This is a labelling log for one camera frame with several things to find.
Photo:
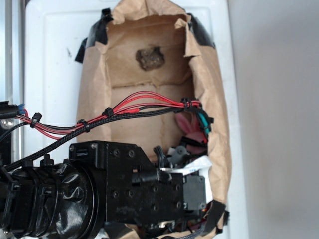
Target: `white wall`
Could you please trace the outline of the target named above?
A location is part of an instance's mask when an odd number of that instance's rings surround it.
[[[317,239],[319,1],[229,9],[250,238]]]

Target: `cable tie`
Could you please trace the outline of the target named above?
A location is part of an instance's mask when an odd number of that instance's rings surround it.
[[[31,124],[30,124],[30,127],[31,127],[31,128],[34,128],[35,125],[36,125],[38,122],[40,122],[41,118],[42,118],[42,114],[39,113],[39,112],[36,112],[36,113],[33,115],[33,117],[32,117],[32,122],[31,122]]]
[[[110,117],[110,116],[114,115],[114,111],[113,111],[113,109],[112,109],[111,107],[107,107],[107,108],[103,111],[102,114],[103,114],[103,115],[106,115],[107,117]]]
[[[202,108],[203,107],[203,104],[201,103],[201,101],[199,100],[199,98],[191,98],[191,101],[199,101],[199,106],[198,108]]]
[[[81,124],[84,125],[85,131],[86,131],[87,133],[91,131],[91,128],[90,128],[89,124],[88,124],[84,119],[80,119],[80,120],[78,121],[78,124],[79,124],[79,123],[81,123]]]
[[[186,98],[182,98],[181,99],[181,102],[184,103],[184,110],[188,109],[188,108],[191,108],[193,106],[193,103],[192,101],[186,97]]]

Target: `white surface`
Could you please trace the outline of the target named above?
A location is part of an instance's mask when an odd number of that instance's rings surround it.
[[[317,239],[319,1],[229,7],[250,238]]]
[[[241,138],[233,67],[227,0],[174,0],[191,12],[214,36],[225,86],[231,132],[233,173],[229,191],[229,226],[219,239],[248,239]],[[32,0],[26,9],[25,103],[30,114],[41,112],[41,122],[74,125],[82,65],[75,62],[82,40],[100,17],[103,8],[117,1]],[[25,132],[25,155],[53,142],[29,128]],[[68,157],[65,144],[51,153],[59,162]]]

